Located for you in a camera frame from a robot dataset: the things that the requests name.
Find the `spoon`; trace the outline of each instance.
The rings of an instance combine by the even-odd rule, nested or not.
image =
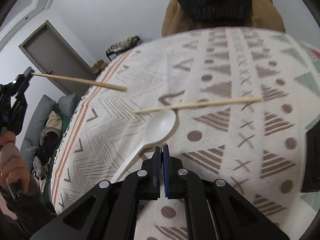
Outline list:
[[[113,175],[111,183],[117,182],[122,177],[124,171],[132,163],[135,156],[137,156],[144,148],[154,145],[166,137],[172,130],[175,121],[176,114],[171,109],[162,110],[152,117],[146,126],[142,141]]]

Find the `chopstick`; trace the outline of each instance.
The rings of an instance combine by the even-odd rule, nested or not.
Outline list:
[[[155,108],[133,111],[132,113],[140,114],[140,113],[160,111],[164,109],[197,108],[202,106],[222,106],[222,105],[228,105],[228,104],[256,103],[261,101],[262,101],[262,98],[231,98],[231,99],[225,99],[220,101],[206,101],[206,102],[187,103],[187,104],[174,105],[174,106],[160,106]]]
[[[123,87],[123,86],[106,84],[106,83],[96,82],[96,81],[88,80],[88,79],[72,78],[72,77],[65,77],[65,76],[56,76],[56,75],[49,75],[49,74],[42,74],[42,73],[30,73],[30,74],[33,75],[33,76],[38,76],[38,77],[62,79],[62,80],[78,82],[78,83],[85,84],[85,85],[90,85],[90,86],[92,85],[92,86],[97,86],[97,87],[109,88],[109,89],[113,89],[113,90],[127,91],[127,88]]]

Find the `gray door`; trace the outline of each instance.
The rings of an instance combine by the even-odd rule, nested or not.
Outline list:
[[[23,45],[30,57],[40,66],[43,73],[94,80],[95,75],[83,60],[70,50],[68,44],[61,40],[51,28],[42,28]],[[88,85],[75,82],[55,80],[53,82],[63,92],[83,96]]]

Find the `screw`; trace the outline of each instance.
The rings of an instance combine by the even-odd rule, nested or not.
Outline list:
[[[139,176],[139,177],[144,177],[144,176],[146,176],[148,173],[147,173],[147,171],[145,171],[145,170],[140,170],[140,171],[138,171],[137,172],[137,175]]]
[[[188,174],[188,170],[180,169],[180,170],[178,170],[178,174],[181,175],[181,176],[187,175]]]
[[[216,185],[218,187],[223,187],[223,186],[225,186],[225,184],[226,184],[226,182],[223,179],[217,179],[216,180]]]
[[[107,188],[109,187],[110,183],[107,180],[102,180],[99,182],[99,187],[100,188]]]

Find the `hand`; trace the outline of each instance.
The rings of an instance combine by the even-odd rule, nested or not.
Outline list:
[[[8,160],[3,167],[0,167],[0,186],[7,192],[9,192],[7,183],[13,183],[20,180],[21,186],[23,188],[23,193],[28,192],[28,186],[30,181],[30,174],[26,168],[25,162],[22,160],[19,150],[15,147],[16,136],[13,132],[7,131],[0,137],[0,145],[6,148],[1,149],[10,149],[15,151],[15,157],[12,157]]]

